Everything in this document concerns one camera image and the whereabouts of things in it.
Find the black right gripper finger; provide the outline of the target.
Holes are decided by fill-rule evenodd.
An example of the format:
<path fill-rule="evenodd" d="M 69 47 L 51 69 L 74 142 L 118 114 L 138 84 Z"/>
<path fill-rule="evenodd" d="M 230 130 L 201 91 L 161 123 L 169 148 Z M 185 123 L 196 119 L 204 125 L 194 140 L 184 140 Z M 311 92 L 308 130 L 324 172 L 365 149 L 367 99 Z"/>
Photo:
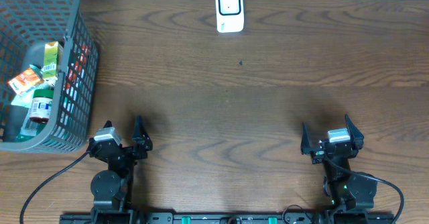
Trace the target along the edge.
<path fill-rule="evenodd" d="M 359 131 L 359 129 L 353 124 L 350 117 L 345 115 L 346 126 L 355 149 L 361 150 L 364 144 L 364 135 Z"/>
<path fill-rule="evenodd" d="M 310 146 L 310 138 L 308 136 L 308 129 L 306 124 L 302 123 L 302 139 L 300 144 L 300 150 L 302 155 L 313 154 L 317 149 Z"/>

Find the green lid jar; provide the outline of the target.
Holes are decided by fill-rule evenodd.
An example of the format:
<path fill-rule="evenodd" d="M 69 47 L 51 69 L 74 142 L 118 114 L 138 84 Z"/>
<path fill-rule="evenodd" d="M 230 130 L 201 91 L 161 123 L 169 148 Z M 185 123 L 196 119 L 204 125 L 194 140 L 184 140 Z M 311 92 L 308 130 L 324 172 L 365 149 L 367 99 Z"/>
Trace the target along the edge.
<path fill-rule="evenodd" d="M 30 107 L 29 119 L 36 123 L 47 124 L 50 119 L 53 96 L 53 90 L 35 90 Z"/>

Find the light blue wipes pack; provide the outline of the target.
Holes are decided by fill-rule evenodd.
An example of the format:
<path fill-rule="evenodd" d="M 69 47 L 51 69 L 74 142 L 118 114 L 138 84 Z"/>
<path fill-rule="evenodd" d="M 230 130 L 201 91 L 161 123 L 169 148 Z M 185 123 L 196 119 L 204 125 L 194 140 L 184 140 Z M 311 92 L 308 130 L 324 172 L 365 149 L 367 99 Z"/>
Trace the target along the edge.
<path fill-rule="evenodd" d="M 55 84 L 56 84 L 56 82 L 54 84 L 50 84 L 50 83 L 48 83 L 46 81 L 43 81 L 42 84 L 40 84 L 35 89 L 30 90 L 28 93 L 23 93 L 21 95 L 17 95 L 15 93 L 15 96 L 14 96 L 11 104 L 14 105 L 14 106 L 18 106 L 18 107 L 30 108 L 30 105 L 32 103 L 32 99 L 33 99 L 33 95 L 34 95 L 34 91 L 35 90 L 38 90 L 38 89 L 53 89 L 54 86 L 55 86 Z"/>

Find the green tea carton box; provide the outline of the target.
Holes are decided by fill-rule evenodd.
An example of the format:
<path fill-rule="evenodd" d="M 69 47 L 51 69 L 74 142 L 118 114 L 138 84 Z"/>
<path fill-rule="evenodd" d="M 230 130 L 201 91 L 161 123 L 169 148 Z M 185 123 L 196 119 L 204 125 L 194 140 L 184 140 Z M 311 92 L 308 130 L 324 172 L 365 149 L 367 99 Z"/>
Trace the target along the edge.
<path fill-rule="evenodd" d="M 44 64 L 42 78 L 44 81 L 54 84 L 58 77 L 63 47 L 59 41 L 48 42 L 44 46 Z"/>

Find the orange snack packet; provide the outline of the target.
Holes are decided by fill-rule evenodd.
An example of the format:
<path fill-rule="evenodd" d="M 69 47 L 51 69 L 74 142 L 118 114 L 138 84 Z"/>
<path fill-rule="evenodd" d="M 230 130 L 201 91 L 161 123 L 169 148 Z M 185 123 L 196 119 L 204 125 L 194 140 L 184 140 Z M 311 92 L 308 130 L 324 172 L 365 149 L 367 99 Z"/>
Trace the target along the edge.
<path fill-rule="evenodd" d="M 28 93 L 43 83 L 42 72 L 38 67 L 30 66 L 7 83 L 17 95 Z"/>

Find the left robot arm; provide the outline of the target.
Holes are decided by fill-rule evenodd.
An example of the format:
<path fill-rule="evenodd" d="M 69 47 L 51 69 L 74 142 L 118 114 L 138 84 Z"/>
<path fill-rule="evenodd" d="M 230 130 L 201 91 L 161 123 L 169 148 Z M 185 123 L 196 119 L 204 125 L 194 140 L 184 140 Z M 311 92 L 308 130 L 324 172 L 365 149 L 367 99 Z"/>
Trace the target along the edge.
<path fill-rule="evenodd" d="M 91 223 L 146 222 L 145 215 L 131 204 L 134 168 L 153 148 L 140 115 L 135 120 L 132 140 L 134 145 L 123 146 L 110 121 L 89 139 L 89 156 L 107 164 L 107 169 L 97 173 L 90 184 L 94 196 Z"/>

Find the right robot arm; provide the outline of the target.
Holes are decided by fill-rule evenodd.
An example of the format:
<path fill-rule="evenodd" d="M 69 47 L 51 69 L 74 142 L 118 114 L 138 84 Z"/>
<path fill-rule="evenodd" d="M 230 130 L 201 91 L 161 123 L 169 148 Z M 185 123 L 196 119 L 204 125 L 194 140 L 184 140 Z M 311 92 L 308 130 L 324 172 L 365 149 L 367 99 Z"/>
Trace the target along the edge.
<path fill-rule="evenodd" d="M 362 172 L 353 172 L 349 160 L 363 148 L 364 135 L 345 116 L 346 127 L 328 131 L 326 139 L 310 145 L 308 128 L 302 124 L 301 154 L 309 155 L 313 164 L 324 166 L 323 189 L 333 206 L 315 213 L 312 223 L 368 223 L 367 211 L 374 207 L 377 181 Z"/>

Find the green white flat package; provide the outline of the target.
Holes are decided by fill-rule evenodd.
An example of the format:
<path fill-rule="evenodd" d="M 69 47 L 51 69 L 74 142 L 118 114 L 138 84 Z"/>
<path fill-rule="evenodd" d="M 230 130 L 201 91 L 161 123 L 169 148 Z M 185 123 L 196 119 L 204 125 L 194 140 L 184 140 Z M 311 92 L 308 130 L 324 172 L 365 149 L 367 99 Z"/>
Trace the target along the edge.
<path fill-rule="evenodd" d="M 28 110 L 27 115 L 25 116 L 23 125 L 21 126 L 21 129 L 15 138 L 15 141 L 17 142 L 25 142 L 27 140 L 32 139 L 33 137 L 37 136 L 43 128 L 45 127 L 45 124 L 42 123 L 36 123 L 32 121 L 29 118 L 30 110 Z"/>

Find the grey plastic mesh basket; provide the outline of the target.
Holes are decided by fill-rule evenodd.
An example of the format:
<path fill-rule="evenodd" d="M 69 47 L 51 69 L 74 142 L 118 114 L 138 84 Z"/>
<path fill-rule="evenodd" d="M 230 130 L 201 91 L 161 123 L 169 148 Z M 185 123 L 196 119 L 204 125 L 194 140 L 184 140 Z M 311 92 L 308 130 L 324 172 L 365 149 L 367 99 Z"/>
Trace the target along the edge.
<path fill-rule="evenodd" d="M 1 0 L 1 151 L 69 153 L 83 147 L 93 104 L 99 53 L 80 0 Z M 17 142 L 28 110 L 11 104 L 7 84 L 30 64 L 43 66 L 44 45 L 63 45 L 52 112 L 43 130 Z"/>

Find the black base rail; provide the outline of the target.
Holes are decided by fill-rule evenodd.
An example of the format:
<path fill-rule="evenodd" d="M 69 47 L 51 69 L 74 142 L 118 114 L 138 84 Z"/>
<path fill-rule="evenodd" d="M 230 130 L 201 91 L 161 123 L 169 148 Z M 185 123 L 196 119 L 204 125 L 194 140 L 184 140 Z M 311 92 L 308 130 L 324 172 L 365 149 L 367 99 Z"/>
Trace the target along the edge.
<path fill-rule="evenodd" d="M 60 224 L 91 223 L 140 223 L 140 224 L 307 224 L 307 223 L 391 223 L 392 215 L 337 215 L 328 219 L 321 214 L 311 215 L 303 212 L 276 214 L 173 214 L 148 213 L 136 218 L 114 217 L 112 215 L 91 217 L 91 215 L 61 215 Z"/>

